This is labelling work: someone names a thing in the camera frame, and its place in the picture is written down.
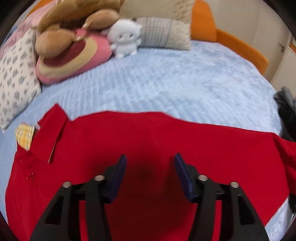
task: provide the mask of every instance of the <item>red shirt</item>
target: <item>red shirt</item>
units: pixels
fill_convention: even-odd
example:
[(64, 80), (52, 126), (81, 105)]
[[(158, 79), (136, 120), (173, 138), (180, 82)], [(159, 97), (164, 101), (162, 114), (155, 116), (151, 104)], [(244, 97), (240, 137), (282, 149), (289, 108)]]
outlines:
[[(264, 225), (289, 194), (285, 171), (295, 191), (296, 143), (273, 133), (190, 123), (158, 112), (102, 112), (70, 121), (58, 105), (39, 125), (30, 150), (17, 147), (6, 191), (8, 222), (20, 241), (29, 240), (63, 182), (87, 182), (121, 154), (127, 155), (127, 170), (118, 198), (106, 205), (114, 241), (188, 239), (196, 205), (185, 199), (175, 172), (178, 152), (215, 182), (237, 181)], [(80, 209), (86, 241), (83, 203)], [(217, 208), (217, 220), (220, 214)]]

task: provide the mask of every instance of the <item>stuffed animal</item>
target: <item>stuffed animal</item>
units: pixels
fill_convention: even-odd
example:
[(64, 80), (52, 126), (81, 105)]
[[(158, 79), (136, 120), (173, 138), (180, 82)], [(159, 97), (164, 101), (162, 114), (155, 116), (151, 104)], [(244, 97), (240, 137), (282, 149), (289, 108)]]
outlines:
[(115, 57), (122, 58), (126, 55), (137, 54), (141, 44), (140, 33), (142, 25), (134, 20), (120, 19), (109, 29), (102, 31), (103, 35), (111, 42), (111, 49)]
[(44, 58), (55, 58), (73, 42), (81, 41), (70, 29), (103, 30), (119, 19), (124, 0), (63, 0), (50, 9), (37, 26), (35, 51)]

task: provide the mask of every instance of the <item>silver screw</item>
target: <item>silver screw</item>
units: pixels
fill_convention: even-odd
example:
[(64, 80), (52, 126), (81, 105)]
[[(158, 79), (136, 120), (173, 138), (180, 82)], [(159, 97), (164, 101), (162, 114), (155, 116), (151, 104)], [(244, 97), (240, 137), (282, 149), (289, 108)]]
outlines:
[(103, 175), (97, 175), (94, 177), (94, 180), (99, 182), (105, 180), (105, 177)]
[(197, 178), (198, 178), (200, 181), (203, 181), (203, 182), (205, 182), (206, 180), (208, 180), (208, 178), (207, 178), (206, 175), (199, 175)]
[(63, 183), (63, 187), (64, 188), (69, 188), (70, 186), (72, 186), (72, 183), (71, 182), (64, 182)]
[(238, 188), (239, 187), (239, 184), (237, 182), (231, 182), (230, 185), (233, 187), (233, 188)]

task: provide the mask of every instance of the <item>mattress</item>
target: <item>mattress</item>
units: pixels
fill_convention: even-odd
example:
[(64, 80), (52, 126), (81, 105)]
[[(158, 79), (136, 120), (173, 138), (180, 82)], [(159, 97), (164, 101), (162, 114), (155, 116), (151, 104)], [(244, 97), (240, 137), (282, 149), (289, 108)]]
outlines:
[[(59, 103), (73, 119), (104, 110), (162, 111), (197, 123), (279, 134), (275, 90), (256, 67), (219, 43), (192, 41), (191, 51), (140, 49), (135, 56), (108, 62), (43, 92), (0, 135), (0, 210), (11, 172), (19, 123), (35, 124)], [(279, 241), (291, 220), (286, 200), (266, 225)]]

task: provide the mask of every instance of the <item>shirt collar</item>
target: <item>shirt collar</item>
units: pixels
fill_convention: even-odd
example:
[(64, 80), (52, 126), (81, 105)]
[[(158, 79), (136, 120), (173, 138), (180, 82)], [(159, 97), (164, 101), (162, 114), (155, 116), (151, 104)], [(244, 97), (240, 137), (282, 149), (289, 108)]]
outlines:
[(35, 135), (29, 151), (41, 161), (49, 163), (60, 132), (67, 120), (68, 117), (64, 110), (55, 104), (38, 122), (40, 130)]

